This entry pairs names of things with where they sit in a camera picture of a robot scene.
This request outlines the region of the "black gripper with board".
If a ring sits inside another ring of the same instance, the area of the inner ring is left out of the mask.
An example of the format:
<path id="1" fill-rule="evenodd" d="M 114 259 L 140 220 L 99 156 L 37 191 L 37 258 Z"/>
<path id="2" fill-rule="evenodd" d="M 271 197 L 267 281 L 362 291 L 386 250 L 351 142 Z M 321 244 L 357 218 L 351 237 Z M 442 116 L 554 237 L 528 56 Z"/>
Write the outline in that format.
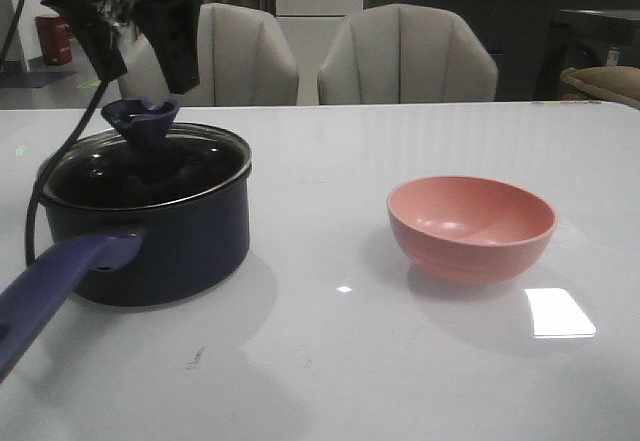
<path id="1" fill-rule="evenodd" d="M 132 19 L 151 44 L 171 93 L 185 94 L 199 84 L 197 34 L 201 0 L 43 0 L 71 28 L 100 80 L 127 72 L 118 31 L 92 3 L 134 6 Z"/>

